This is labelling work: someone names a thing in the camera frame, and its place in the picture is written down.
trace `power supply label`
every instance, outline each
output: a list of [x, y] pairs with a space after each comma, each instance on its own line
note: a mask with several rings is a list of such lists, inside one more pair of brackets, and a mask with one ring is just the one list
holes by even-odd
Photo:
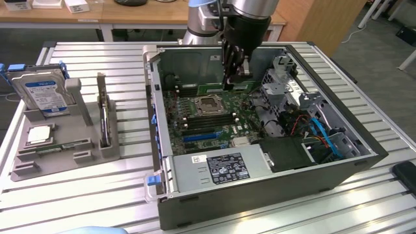
[[206, 163], [214, 184], [247, 179], [249, 174], [239, 153], [207, 157]]

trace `hard drive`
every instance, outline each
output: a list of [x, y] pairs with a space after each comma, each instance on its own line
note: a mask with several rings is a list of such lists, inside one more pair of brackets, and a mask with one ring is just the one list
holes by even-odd
[[45, 117], [69, 113], [66, 106], [74, 104], [65, 91], [65, 77], [55, 69], [9, 72], [7, 79], [29, 110], [39, 109]]

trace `white box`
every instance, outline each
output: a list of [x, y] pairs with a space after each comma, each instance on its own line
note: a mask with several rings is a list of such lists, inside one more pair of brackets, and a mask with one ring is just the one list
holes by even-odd
[[89, 6], [85, 0], [65, 0], [65, 4], [70, 13], [89, 11]]
[[19, 1], [19, 2], [3, 2], [5, 7], [9, 11], [22, 11], [22, 10], [30, 10], [30, 3], [27, 1]]
[[62, 0], [33, 0], [31, 7], [35, 9], [61, 9]]

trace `wooden cabinet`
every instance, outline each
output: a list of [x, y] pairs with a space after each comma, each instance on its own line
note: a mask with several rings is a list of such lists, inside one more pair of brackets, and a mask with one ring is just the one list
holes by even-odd
[[366, 0], [279, 0], [286, 20], [278, 41], [311, 41], [330, 56]]

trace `gray floor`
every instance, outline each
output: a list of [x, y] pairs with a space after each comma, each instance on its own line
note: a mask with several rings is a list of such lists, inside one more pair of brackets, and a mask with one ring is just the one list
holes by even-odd
[[[363, 14], [365, 11], [361, 11], [349, 33], [357, 30]], [[385, 18], [370, 20], [366, 28], [339, 45], [331, 58], [355, 78], [358, 87], [371, 101], [416, 140], [416, 61], [405, 72], [395, 68], [416, 47], [395, 37], [398, 29], [399, 26]]]
[[[350, 32], [365, 11], [357, 17]], [[365, 30], [351, 35], [350, 40], [341, 44], [333, 59], [358, 81], [358, 87], [389, 115], [405, 133], [416, 140], [416, 66], [410, 64], [406, 72], [397, 66], [416, 49], [394, 36], [398, 26], [385, 19], [369, 21]], [[181, 38], [183, 31], [167, 35], [166, 30], [145, 30], [129, 32], [129, 40], [173, 41]], [[94, 30], [57, 29], [0, 29], [0, 62], [5, 64], [33, 64], [37, 59], [42, 41], [97, 41]], [[0, 92], [9, 88], [1, 84]], [[13, 117], [15, 102], [0, 97], [0, 140]]]

